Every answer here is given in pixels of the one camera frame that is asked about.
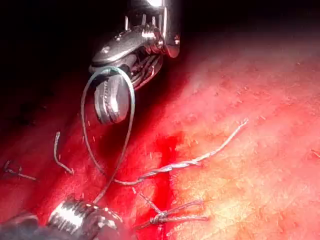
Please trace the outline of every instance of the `silver instrument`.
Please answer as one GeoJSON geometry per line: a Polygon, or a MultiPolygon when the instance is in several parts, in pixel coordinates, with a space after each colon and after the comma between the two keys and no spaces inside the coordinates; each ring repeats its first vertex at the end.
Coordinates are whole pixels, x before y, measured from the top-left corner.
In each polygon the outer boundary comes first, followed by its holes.
{"type": "MultiPolygon", "coordinates": [[[[164,56],[178,56],[180,36],[171,18],[173,0],[132,1],[132,12],[143,13],[140,22],[131,26],[129,16],[125,16],[124,31],[95,54],[89,71],[93,74],[105,66],[120,68],[131,79],[134,90],[138,90],[157,75],[164,56]]],[[[127,116],[128,88],[118,74],[103,77],[94,94],[95,111],[101,123],[116,124],[127,116]]]]}

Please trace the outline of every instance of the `blood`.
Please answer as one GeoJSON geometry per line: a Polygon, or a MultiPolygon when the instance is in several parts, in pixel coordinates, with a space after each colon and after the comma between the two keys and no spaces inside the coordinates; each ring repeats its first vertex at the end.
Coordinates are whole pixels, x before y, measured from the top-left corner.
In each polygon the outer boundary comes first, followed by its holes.
{"type": "MultiPolygon", "coordinates": [[[[138,231],[140,240],[317,239],[319,39],[281,38],[236,35],[182,49],[174,66],[136,93],[132,138],[116,178],[134,181],[153,168],[200,156],[219,147],[245,118],[249,123],[201,166],[161,173],[134,190],[113,183],[98,205],[117,211],[130,228],[156,215],[136,193],[161,210],[204,201],[177,215],[209,221],[150,226],[138,231]]],[[[0,221],[30,211],[44,224],[69,194],[91,202],[108,180],[128,122],[101,125],[88,98],[89,140],[104,176],[83,142],[79,110],[86,80],[85,71],[66,73],[56,80],[54,95],[37,103],[45,109],[28,108],[35,126],[8,125],[0,163],[14,161],[37,181],[3,174],[0,221]],[[57,131],[60,161],[74,175],[54,161],[57,131]]]]}

